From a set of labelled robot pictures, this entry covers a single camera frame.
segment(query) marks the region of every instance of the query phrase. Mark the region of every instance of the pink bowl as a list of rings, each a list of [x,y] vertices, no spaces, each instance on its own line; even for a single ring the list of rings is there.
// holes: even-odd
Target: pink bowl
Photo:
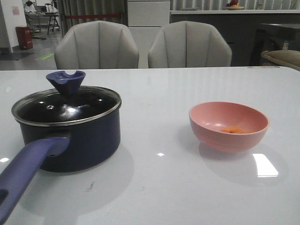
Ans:
[[[246,151],[256,146],[269,126],[263,113],[232,102],[201,103],[190,109],[189,118],[194,134],[202,143],[225,152]],[[247,133],[221,131],[230,126],[237,126]]]

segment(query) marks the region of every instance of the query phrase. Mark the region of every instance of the beige cushion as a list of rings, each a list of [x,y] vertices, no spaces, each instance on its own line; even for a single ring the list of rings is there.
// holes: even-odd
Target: beige cushion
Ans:
[[[283,67],[300,70],[300,52],[295,50],[264,51],[262,57]]]

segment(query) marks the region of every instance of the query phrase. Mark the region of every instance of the red trash bin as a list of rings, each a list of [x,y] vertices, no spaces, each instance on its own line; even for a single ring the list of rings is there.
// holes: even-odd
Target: red trash bin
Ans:
[[[33,48],[30,28],[28,26],[18,26],[15,30],[17,32],[20,49]]]

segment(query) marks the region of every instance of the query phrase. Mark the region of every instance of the chair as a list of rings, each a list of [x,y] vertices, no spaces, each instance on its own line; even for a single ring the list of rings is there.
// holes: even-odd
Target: chair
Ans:
[[[263,51],[263,66],[289,67],[300,71],[300,51],[296,50],[276,50]]]
[[[148,53],[149,68],[228,67],[231,58],[214,26],[190,21],[162,26]]]
[[[127,26],[92,21],[71,27],[54,58],[57,69],[137,68],[139,52]]]

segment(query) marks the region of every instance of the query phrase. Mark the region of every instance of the counter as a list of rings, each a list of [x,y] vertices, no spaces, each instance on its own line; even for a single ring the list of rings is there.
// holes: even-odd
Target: counter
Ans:
[[[171,10],[171,15],[196,14],[299,14],[300,10]]]
[[[300,10],[170,11],[170,22],[196,21],[215,26],[232,49],[232,66],[248,66],[261,23],[300,23]]]

